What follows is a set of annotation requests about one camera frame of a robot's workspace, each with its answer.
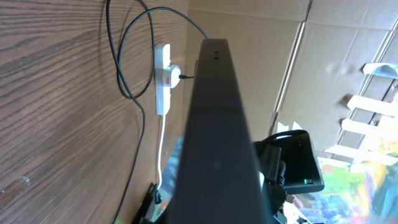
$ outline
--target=cardboard panel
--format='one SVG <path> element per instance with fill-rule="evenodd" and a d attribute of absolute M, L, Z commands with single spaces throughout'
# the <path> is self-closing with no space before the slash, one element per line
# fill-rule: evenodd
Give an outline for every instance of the cardboard panel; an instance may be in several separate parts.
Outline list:
<path fill-rule="evenodd" d="M 398 1 L 314 0 L 309 22 L 348 27 L 392 29 L 398 18 Z"/>
<path fill-rule="evenodd" d="M 382 62 L 398 64 L 398 35 L 395 31 L 390 46 L 387 48 L 385 55 L 382 58 Z M 390 89 L 393 79 L 385 77 L 372 77 L 368 88 L 364 92 L 366 98 L 375 99 L 382 101 L 388 89 Z M 356 110 L 352 118 L 353 121 L 358 121 L 362 123 L 370 123 L 374 116 L 373 112 L 365 110 Z M 340 144 L 342 146 L 358 148 L 361 140 L 363 138 L 362 134 L 345 132 L 342 136 Z"/>
<path fill-rule="evenodd" d="M 346 94 L 358 94 L 386 31 L 307 24 L 278 121 L 296 121 L 313 136 L 317 150 L 334 145 Z"/>
<path fill-rule="evenodd" d="M 303 21 L 310 0 L 190 0 L 190 9 Z"/>
<path fill-rule="evenodd" d="M 299 22 L 197 10 L 189 10 L 189 16 L 210 38 L 228 39 L 251 137 L 264 139 Z M 188 27 L 187 75 L 193 75 L 202 39 L 199 31 Z M 192 86 L 193 80 L 184 80 L 184 121 Z"/>

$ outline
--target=black device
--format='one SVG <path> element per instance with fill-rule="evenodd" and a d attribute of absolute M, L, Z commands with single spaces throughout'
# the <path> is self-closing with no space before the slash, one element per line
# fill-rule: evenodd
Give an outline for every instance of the black device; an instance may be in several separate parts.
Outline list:
<path fill-rule="evenodd" d="M 173 199 L 155 223 L 283 223 L 287 194 L 324 188 L 306 131 L 250 142 L 227 40 L 201 44 L 184 138 Z M 142 204 L 133 223 L 150 223 L 154 203 Z"/>

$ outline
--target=wood grain surface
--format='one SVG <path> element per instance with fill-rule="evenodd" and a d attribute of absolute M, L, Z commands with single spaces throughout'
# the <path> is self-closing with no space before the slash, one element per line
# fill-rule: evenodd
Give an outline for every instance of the wood grain surface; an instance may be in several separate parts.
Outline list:
<path fill-rule="evenodd" d="M 148 0 L 187 13 L 187 0 Z M 0 1 L 0 223 L 111 223 L 132 167 L 142 115 L 122 97 L 102 0 Z M 115 45 L 140 12 L 112 0 Z M 187 22 L 154 12 L 156 42 L 184 68 Z M 122 68 L 133 93 L 150 72 L 150 27 L 130 31 Z M 181 134 L 182 85 L 172 90 L 162 166 Z M 144 141 L 118 220 L 129 223 L 156 180 L 159 116 L 155 86 L 139 98 Z"/>

